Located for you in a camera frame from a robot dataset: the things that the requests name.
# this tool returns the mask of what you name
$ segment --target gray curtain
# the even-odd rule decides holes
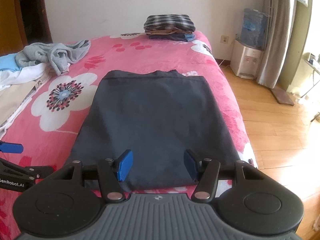
[[[274,88],[287,53],[294,0],[264,0],[264,12],[270,15],[265,49],[257,72],[257,83]]]

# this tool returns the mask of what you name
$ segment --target black and white plaid fabric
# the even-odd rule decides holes
[[[186,14],[150,15],[143,28],[145,31],[180,30],[184,33],[193,33],[196,30]]]

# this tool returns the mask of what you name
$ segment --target bed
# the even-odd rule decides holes
[[[176,69],[184,76],[202,75],[206,78],[240,158],[245,161],[252,159],[257,167],[228,81],[212,56],[207,38],[198,31],[195,36],[192,42],[150,40],[143,33],[91,40],[88,54],[71,65],[68,73],[54,76],[43,85],[3,136],[3,141],[21,143],[24,146],[23,153],[1,153],[0,157],[24,167],[51,165],[59,169],[68,158],[97,86],[107,72],[118,69],[144,74]],[[60,97],[69,97],[70,100],[61,105]],[[57,111],[55,106],[59,106],[60,110]],[[217,195],[229,187],[230,181],[220,181]],[[190,195],[194,188],[189,186],[144,192],[186,192]],[[1,239],[14,239],[19,234],[12,216],[12,205],[19,194],[0,189]]]

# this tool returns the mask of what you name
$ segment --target wooden door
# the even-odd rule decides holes
[[[23,49],[14,0],[0,0],[0,56]]]

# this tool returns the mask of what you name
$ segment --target wall socket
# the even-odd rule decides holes
[[[229,36],[224,36],[222,35],[221,36],[221,39],[220,39],[220,43],[225,43],[227,44],[229,42]]]

